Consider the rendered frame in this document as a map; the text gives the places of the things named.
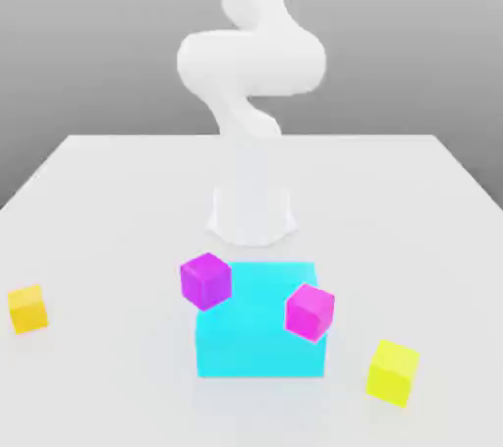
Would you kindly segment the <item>small purple cube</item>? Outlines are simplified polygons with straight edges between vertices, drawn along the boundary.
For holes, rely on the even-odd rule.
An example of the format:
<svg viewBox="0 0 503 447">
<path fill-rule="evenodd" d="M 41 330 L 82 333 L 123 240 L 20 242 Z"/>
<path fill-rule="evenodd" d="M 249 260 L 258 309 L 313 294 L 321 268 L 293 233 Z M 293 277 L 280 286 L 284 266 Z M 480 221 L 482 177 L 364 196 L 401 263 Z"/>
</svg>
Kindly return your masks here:
<svg viewBox="0 0 503 447">
<path fill-rule="evenodd" d="M 199 310 L 206 311 L 232 296 L 232 269 L 211 252 L 182 264 L 180 274 L 183 297 Z"/>
</svg>

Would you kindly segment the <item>small pink cube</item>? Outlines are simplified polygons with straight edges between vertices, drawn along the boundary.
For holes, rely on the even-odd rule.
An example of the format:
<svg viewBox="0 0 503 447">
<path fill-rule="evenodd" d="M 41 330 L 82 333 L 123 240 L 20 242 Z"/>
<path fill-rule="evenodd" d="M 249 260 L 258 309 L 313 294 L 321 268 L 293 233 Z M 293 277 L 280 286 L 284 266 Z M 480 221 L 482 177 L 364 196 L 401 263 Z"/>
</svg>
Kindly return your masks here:
<svg viewBox="0 0 503 447">
<path fill-rule="evenodd" d="M 302 284 L 285 303 L 285 329 L 316 344 L 332 324 L 335 296 Z"/>
</svg>

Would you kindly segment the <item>small lemon yellow cube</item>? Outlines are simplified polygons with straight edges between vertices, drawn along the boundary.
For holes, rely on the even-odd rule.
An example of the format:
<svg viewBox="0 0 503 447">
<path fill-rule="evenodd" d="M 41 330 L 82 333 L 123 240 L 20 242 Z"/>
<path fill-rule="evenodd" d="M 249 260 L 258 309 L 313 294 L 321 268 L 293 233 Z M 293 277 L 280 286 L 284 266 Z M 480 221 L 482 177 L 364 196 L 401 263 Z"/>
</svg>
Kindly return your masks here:
<svg viewBox="0 0 503 447">
<path fill-rule="evenodd" d="M 405 408 L 418 365 L 419 352 L 388 340 L 381 340 L 370 362 L 366 393 Z"/>
</svg>

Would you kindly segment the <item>small orange-yellow cube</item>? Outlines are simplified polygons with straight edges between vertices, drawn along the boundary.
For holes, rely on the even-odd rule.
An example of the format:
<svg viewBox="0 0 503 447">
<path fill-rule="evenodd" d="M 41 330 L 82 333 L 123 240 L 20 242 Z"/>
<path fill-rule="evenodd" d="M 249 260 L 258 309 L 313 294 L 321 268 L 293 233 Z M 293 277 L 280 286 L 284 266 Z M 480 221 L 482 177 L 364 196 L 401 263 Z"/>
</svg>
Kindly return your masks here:
<svg viewBox="0 0 503 447">
<path fill-rule="evenodd" d="M 48 326 L 42 289 L 38 284 L 9 292 L 8 307 L 17 334 Z"/>
</svg>

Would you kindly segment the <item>large cyan box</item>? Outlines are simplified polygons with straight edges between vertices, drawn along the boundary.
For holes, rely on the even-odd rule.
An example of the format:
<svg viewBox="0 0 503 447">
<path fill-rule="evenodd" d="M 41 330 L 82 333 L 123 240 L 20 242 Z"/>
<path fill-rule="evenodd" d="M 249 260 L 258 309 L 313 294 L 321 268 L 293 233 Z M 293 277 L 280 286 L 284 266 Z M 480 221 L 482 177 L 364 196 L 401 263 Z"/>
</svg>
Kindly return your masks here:
<svg viewBox="0 0 503 447">
<path fill-rule="evenodd" d="M 196 316 L 196 370 L 207 378 L 321 377 L 327 338 L 285 329 L 287 299 L 318 285 L 312 262 L 234 261 L 232 296 Z"/>
</svg>

